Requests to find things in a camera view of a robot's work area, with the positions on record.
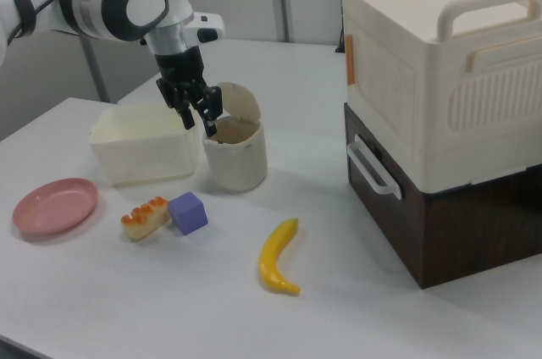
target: dark wooden box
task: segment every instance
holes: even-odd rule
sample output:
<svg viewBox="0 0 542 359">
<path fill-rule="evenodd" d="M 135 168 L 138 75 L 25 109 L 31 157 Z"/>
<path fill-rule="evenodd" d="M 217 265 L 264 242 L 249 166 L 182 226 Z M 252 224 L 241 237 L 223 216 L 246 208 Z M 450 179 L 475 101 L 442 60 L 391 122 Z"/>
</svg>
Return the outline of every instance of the dark wooden box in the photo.
<svg viewBox="0 0 542 359">
<path fill-rule="evenodd" d="M 401 187 L 401 200 L 375 193 L 348 158 L 351 186 L 421 288 L 542 252 L 542 165 L 424 194 L 347 104 L 345 121 L 346 144 L 359 135 Z"/>
</svg>

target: box handle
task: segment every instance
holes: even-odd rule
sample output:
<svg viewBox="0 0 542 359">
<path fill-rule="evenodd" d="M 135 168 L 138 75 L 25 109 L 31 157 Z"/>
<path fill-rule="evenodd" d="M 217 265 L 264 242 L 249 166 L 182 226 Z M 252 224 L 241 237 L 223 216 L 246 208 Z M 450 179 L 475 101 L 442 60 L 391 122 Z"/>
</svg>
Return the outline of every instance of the box handle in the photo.
<svg viewBox="0 0 542 359">
<path fill-rule="evenodd" d="M 466 12 L 521 1 L 529 1 L 525 21 L 540 19 L 542 0 L 451 0 L 440 12 L 437 24 L 437 40 L 449 41 L 453 37 L 454 21 Z"/>
<path fill-rule="evenodd" d="M 473 52 L 467 71 L 472 74 L 482 74 L 489 67 L 505 68 L 510 64 L 525 64 L 542 58 L 542 37 L 515 41 L 504 46 L 486 48 Z"/>
<path fill-rule="evenodd" d="M 358 157 L 356 151 L 359 151 L 367 163 L 374 168 L 374 171 L 380 176 L 380 178 L 386 183 L 386 185 L 380 185 L 376 182 L 374 177 L 368 172 L 368 170 L 363 165 L 363 162 Z M 391 177 L 390 173 L 385 169 L 381 162 L 373 155 L 371 149 L 362 141 L 359 136 L 356 136 L 355 141 L 346 147 L 346 153 L 352 162 L 356 165 L 359 172 L 371 186 L 371 188 L 377 194 L 385 196 L 387 194 L 393 194 L 395 197 L 400 200 L 402 199 L 401 188 L 397 182 Z"/>
</svg>

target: toy banana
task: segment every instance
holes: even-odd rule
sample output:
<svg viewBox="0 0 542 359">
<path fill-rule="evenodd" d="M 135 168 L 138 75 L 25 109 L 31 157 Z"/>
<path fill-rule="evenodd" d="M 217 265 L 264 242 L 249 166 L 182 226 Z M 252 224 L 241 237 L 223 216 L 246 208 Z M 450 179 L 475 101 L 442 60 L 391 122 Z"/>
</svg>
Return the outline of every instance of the toy banana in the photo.
<svg viewBox="0 0 542 359">
<path fill-rule="evenodd" d="M 277 269 L 276 262 L 280 252 L 296 234 L 297 222 L 298 219 L 293 218 L 280 224 L 263 244 L 259 258 L 262 282 L 271 290 L 294 295 L 298 294 L 301 288 L 285 280 Z"/>
</svg>

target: toy bread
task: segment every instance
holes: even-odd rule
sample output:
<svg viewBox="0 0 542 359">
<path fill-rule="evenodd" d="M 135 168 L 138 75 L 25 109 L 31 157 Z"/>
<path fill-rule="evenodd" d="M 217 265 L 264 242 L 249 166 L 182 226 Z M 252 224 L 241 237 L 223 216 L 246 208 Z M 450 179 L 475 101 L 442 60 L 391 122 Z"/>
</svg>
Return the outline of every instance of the toy bread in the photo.
<svg viewBox="0 0 542 359">
<path fill-rule="evenodd" d="M 124 215 L 120 222 L 124 234 L 132 240 L 140 240 L 169 221 L 168 201 L 157 196 L 148 203 Z"/>
</svg>

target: cream lid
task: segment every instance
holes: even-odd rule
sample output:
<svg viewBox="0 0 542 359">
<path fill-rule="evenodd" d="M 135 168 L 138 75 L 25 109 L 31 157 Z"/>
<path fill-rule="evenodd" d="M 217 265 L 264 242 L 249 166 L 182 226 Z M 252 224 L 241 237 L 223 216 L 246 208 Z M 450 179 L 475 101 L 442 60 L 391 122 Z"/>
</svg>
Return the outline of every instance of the cream lid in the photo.
<svg viewBox="0 0 542 359">
<path fill-rule="evenodd" d="M 241 122 L 260 120 L 260 107 L 247 88 L 235 82 L 221 82 L 218 87 L 222 91 L 222 106 L 227 113 Z"/>
</svg>

